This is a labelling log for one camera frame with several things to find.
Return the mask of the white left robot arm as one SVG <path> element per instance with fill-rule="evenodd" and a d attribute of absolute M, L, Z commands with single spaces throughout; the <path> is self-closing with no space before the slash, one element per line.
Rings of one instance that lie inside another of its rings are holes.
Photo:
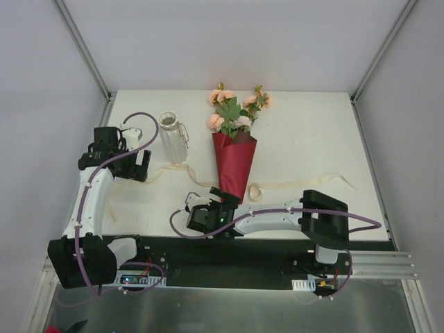
<path fill-rule="evenodd" d="M 137 163 L 142 139 L 138 128 L 98 127 L 94 141 L 78 160 L 80 184 L 71 217 L 60 239 L 51 240 L 47 251 L 61 285 L 66 289 L 101 286 L 114 282 L 126 264 L 132 270 L 146 263 L 146 252 L 135 235 L 103 239 L 105 202 L 115 179 L 145 182 L 151 152 Z"/>

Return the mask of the tall pink rose stem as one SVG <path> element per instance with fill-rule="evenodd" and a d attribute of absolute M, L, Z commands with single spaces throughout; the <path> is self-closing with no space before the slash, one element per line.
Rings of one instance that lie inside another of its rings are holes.
<path fill-rule="evenodd" d="M 233 138 L 237 133 L 237 121 L 242 109 L 237 97 L 220 82 L 217 88 L 210 92 L 209 103 L 214 108 L 214 113 L 206 121 L 206 126 L 215 133 Z"/>

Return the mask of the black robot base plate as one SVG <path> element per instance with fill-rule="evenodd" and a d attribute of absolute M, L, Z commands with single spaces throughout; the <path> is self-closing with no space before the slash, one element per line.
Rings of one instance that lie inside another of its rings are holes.
<path fill-rule="evenodd" d="M 137 260 L 161 266 L 169 287 L 289 290 L 310 273 L 345 276 L 351 267 L 345 253 L 335 264 L 317 263 L 307 240 L 139 236 L 137 245 Z"/>

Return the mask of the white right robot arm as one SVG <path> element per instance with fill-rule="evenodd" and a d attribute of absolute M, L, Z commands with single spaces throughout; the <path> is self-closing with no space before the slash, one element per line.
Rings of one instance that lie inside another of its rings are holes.
<path fill-rule="evenodd" d="M 216 201 L 194 192 L 187 194 L 187 229 L 204 237 L 234 239 L 258 232 L 301 232 L 315 243 L 312 265 L 329 273 L 337 265 L 339 251 L 349 242 L 348 205 L 319 191 L 303 191 L 302 198 L 276 205 L 242 205 L 240 198 L 216 187 Z"/>

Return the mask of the cream printed ribbon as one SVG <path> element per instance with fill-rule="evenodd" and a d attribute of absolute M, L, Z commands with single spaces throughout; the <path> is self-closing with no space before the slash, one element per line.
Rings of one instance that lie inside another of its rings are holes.
<path fill-rule="evenodd" d="M 170 164 L 151 174 L 146 182 L 117 180 L 105 200 L 103 224 L 105 232 L 142 234 L 168 234 L 169 216 L 185 206 L 189 192 L 200 197 L 216 198 L 209 194 L 217 179 L 208 180 L 200 169 L 188 164 Z M 244 204 L 253 207 L 284 205 L 297 201 L 306 189 L 315 189 L 353 206 L 359 185 L 340 173 L 328 173 L 302 180 L 261 182 L 256 179 L 247 184 Z"/>

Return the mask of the dark red wrapping paper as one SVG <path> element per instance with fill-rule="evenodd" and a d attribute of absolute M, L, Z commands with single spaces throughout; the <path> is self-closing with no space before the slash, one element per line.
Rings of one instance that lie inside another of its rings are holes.
<path fill-rule="evenodd" d="M 223 133 L 213 133 L 212 141 L 219 188 L 240 198 L 240 203 L 242 203 L 257 140 L 244 131 L 238 131 L 234 138 Z"/>

